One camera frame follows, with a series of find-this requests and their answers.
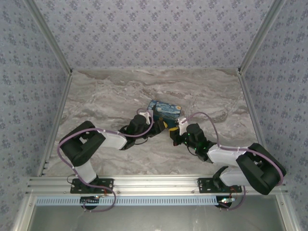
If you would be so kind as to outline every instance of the black mounting bracket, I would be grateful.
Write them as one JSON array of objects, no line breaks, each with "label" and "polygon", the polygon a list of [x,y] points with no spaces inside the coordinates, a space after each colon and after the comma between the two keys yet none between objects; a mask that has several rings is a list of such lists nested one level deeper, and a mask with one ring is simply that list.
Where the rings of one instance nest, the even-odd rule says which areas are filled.
[{"label": "black mounting bracket", "polygon": [[[114,182],[115,181],[112,178],[107,178],[107,179],[98,178],[95,182],[95,185],[105,186],[105,187],[113,189]],[[93,187],[84,185],[79,179],[73,179],[72,181],[71,194],[104,194],[104,193],[111,194],[109,190],[93,188]]]},{"label": "black mounting bracket", "polygon": [[242,188],[238,185],[229,186],[222,186],[220,189],[214,185],[213,178],[199,178],[198,179],[198,188],[199,193],[234,193],[231,188],[234,188],[236,192],[241,193]]}]

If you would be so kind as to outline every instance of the purple cable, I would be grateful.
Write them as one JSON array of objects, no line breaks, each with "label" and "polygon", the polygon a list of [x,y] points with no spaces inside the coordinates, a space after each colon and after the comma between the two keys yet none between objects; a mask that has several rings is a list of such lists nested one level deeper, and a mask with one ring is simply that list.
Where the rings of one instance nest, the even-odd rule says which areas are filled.
[{"label": "purple cable", "polygon": [[123,134],[123,133],[120,133],[120,132],[109,131],[109,130],[105,130],[105,129],[101,129],[101,128],[88,128],[88,129],[81,130],[81,131],[79,131],[79,132],[76,132],[76,133],[74,133],[74,134],[72,134],[72,135],[66,137],[64,140],[62,140],[62,141],[58,144],[58,146],[57,146],[57,153],[58,153],[59,158],[60,158],[64,163],[66,163],[66,164],[74,171],[74,173],[76,174],[76,176],[79,178],[79,180],[80,180],[83,184],[85,184],[85,185],[87,185],[87,186],[89,186],[89,187],[92,187],[92,188],[106,189],[106,190],[110,191],[110,192],[115,196],[115,197],[114,197],[113,203],[112,203],[108,208],[106,208],[106,209],[100,209],[100,210],[87,210],[87,209],[86,209],[86,211],[92,212],[92,213],[98,213],[98,212],[104,212],[104,211],[108,211],[108,210],[112,209],[112,208],[115,206],[115,203],[116,203],[116,193],[115,193],[111,188],[108,188],[108,187],[105,187],[105,186],[97,186],[97,185],[92,185],[92,184],[86,183],[86,182],[80,177],[80,175],[79,175],[78,172],[75,170],[75,168],[74,168],[68,161],[66,161],[66,160],[62,157],[62,155],[61,155],[61,153],[60,153],[60,147],[61,147],[65,142],[67,142],[68,140],[70,140],[71,138],[74,138],[74,137],[77,136],[77,135],[80,135],[80,134],[82,134],[82,133],[84,133],[84,132],[89,132],[89,131],[102,131],[102,132],[108,132],[108,133],[117,134],[117,135],[122,135],[122,136],[127,136],[127,137],[140,137],[140,136],[143,136],[143,135],[145,135],[146,133],[148,133],[148,132],[150,131],[150,129],[151,129],[152,126],[153,126],[153,123],[154,123],[154,120],[153,120],[153,118],[152,118],[152,119],[151,119],[150,127],[149,127],[145,132],[143,132],[143,133],[141,133],[141,134],[139,134],[139,135],[128,135],[128,134]]},{"label": "purple cable", "polygon": [[[213,121],[213,119],[212,119],[208,114],[206,114],[206,113],[204,113],[204,112],[196,112],[196,113],[193,113],[193,114],[191,114],[186,120],[184,120],[183,123],[185,123],[186,121],[190,120],[191,118],[193,118],[195,115],[198,115],[198,114],[203,114],[203,115],[205,115],[205,116],[209,119],[209,121],[211,122],[211,124],[212,124],[212,126],[213,126],[213,128],[214,128],[214,130],[215,130],[215,133],[216,133],[217,145],[218,145],[218,147],[219,147],[220,149],[226,150],[226,151],[243,151],[243,152],[250,152],[250,153],[253,153],[253,154],[255,154],[255,155],[258,155],[258,156],[264,158],[264,159],[265,159],[266,161],[268,161],[271,165],[273,165],[273,167],[274,167],[274,168],[278,171],[278,173],[279,173],[280,181],[278,182],[277,186],[279,186],[279,185],[281,185],[281,184],[283,183],[283,174],[282,174],[282,171],[281,171],[280,168],[279,168],[272,160],[270,160],[267,156],[265,156],[265,155],[263,155],[263,154],[261,154],[261,153],[259,153],[259,152],[256,152],[256,151],[254,151],[254,150],[250,150],[250,149],[248,149],[248,148],[235,148],[235,147],[232,148],[232,147],[224,147],[224,146],[221,146],[221,145],[220,145],[220,142],[219,142],[219,135],[218,135],[216,126],[215,126],[215,124],[214,124],[214,121]],[[243,198],[242,198],[241,202],[240,202],[236,207],[234,207],[234,208],[228,208],[228,210],[237,209],[239,206],[241,206],[241,205],[243,204],[243,202],[244,202],[244,200],[245,200],[245,196],[246,196],[245,186],[243,186],[243,189],[244,189],[244,195],[243,195]]]}]

